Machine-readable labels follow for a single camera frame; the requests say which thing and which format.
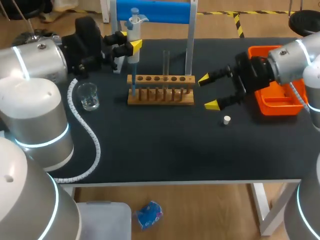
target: white cable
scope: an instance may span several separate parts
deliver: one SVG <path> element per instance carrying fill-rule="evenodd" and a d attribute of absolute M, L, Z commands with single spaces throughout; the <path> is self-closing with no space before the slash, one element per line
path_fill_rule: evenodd
<path fill-rule="evenodd" d="M 308 107 L 308 105 L 305 103 L 305 101 L 302 99 L 302 97 L 300 96 L 300 94 L 298 93 L 297 89 L 295 88 L 294 84 L 292 82 L 289 83 L 290 87 L 292 88 L 292 91 L 294 92 L 296 98 L 299 100 L 299 102 L 303 105 L 304 109 L 310 113 L 310 109 Z"/>
<path fill-rule="evenodd" d="M 73 79 L 71 81 L 71 83 L 68 87 L 66 98 L 67 98 L 68 105 L 70 107 L 71 112 L 73 113 L 75 118 L 79 121 L 79 123 L 84 127 L 84 129 L 87 131 L 87 133 L 90 135 L 90 137 L 92 138 L 92 140 L 94 142 L 95 159 L 94 159 L 92 166 L 87 171 L 85 171 L 84 173 L 82 173 L 78 176 L 69 177 L 69 178 L 55 178 L 54 180 L 59 184 L 73 183 L 73 182 L 77 182 L 77 181 L 80 181 L 80 180 L 86 178 L 96 169 L 96 167 L 99 164 L 100 156 L 101 156 L 101 148 L 100 148 L 100 143 L 99 143 L 97 136 L 95 135 L 94 131 L 92 131 L 92 129 L 88 126 L 88 124 L 83 120 L 83 118 L 80 116 L 80 114 L 76 110 L 74 102 L 72 100 L 72 92 L 73 92 L 77 82 L 78 82 L 77 79 Z"/>

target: white table frame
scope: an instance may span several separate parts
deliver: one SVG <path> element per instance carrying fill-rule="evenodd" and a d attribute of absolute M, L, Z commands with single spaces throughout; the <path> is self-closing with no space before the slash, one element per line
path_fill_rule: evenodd
<path fill-rule="evenodd" d="M 285 206 L 298 186 L 300 179 L 286 180 L 228 180 L 228 181 L 149 181 L 92 184 L 64 184 L 63 188 L 74 197 L 75 188 L 116 187 L 116 186 L 157 186 L 157 185 L 196 185 L 196 184 L 250 184 L 259 218 L 261 236 L 271 236 L 284 220 Z M 278 199 L 269 208 L 264 184 L 287 183 Z"/>
<path fill-rule="evenodd" d="M 110 22 L 110 0 L 100 0 L 102 19 L 105 24 Z"/>

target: plastic container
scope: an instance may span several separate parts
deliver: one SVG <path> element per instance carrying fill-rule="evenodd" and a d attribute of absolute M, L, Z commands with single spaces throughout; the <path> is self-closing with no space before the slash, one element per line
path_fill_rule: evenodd
<path fill-rule="evenodd" d="M 251 46 L 248 49 L 249 58 L 267 57 L 270 50 L 281 47 Z M 303 79 L 292 82 L 302 99 L 307 103 L 306 89 Z M 266 116 L 293 116 L 303 108 L 289 84 L 279 85 L 275 81 L 269 87 L 254 92 L 262 114 Z"/>
<path fill-rule="evenodd" d="M 122 202 L 81 202 L 80 240 L 131 240 L 131 209 Z"/>

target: yellow black tape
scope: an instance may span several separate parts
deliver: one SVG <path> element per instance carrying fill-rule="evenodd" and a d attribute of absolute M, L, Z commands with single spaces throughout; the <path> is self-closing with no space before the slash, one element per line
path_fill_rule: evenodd
<path fill-rule="evenodd" d="M 288 14 L 289 11 L 198 11 L 197 15 L 240 15 L 240 14 Z"/>
<path fill-rule="evenodd" d="M 242 29 L 242 26 L 240 24 L 240 18 L 239 18 L 239 14 L 233 14 L 233 19 L 234 19 L 234 22 L 235 22 L 235 26 L 236 26 L 236 29 L 238 31 L 238 35 L 239 35 L 239 38 L 244 38 L 245 35 L 244 35 L 244 30 Z"/>

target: small glass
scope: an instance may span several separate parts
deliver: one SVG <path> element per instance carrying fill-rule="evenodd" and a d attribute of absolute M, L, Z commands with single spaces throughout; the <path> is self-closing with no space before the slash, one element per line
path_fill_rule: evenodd
<path fill-rule="evenodd" d="M 82 83 L 78 89 L 78 97 L 81 100 L 82 106 L 87 111 L 96 110 L 99 107 L 99 99 L 97 86 L 91 82 Z"/>

